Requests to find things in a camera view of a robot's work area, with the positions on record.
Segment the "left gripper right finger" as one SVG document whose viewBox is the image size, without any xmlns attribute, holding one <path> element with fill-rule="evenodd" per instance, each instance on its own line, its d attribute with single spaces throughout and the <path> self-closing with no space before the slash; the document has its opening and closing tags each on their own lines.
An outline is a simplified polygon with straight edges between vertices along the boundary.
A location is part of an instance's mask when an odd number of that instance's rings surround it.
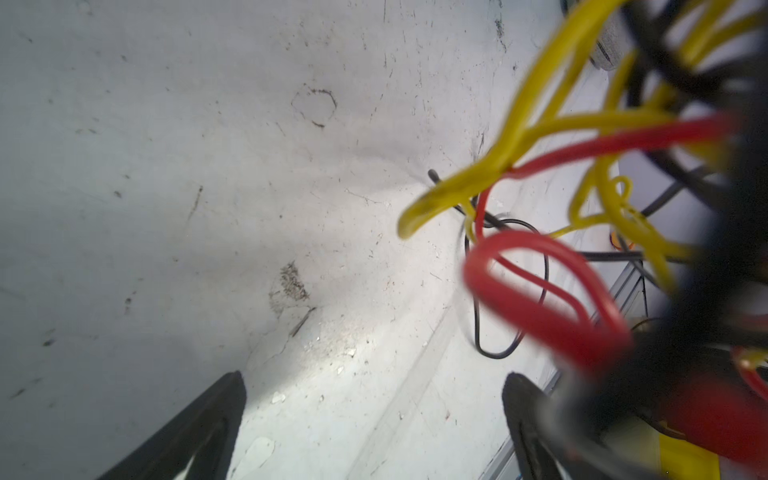
<svg viewBox="0 0 768 480">
<path fill-rule="evenodd" d="M 537 423 L 537 406 L 544 392 L 526 376 L 510 373 L 502 403 L 518 466 L 525 480 L 562 479 L 556 457 L 545 445 Z"/>
</svg>

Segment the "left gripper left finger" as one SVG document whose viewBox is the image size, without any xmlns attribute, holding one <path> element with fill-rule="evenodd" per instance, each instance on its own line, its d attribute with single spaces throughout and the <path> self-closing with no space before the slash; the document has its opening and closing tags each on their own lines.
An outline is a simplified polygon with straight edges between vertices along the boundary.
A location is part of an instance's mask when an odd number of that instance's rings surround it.
<svg viewBox="0 0 768 480">
<path fill-rule="evenodd" d="M 152 437 L 101 475 L 103 479 L 225 479 L 239 434 L 247 391 L 229 372 Z"/>
</svg>

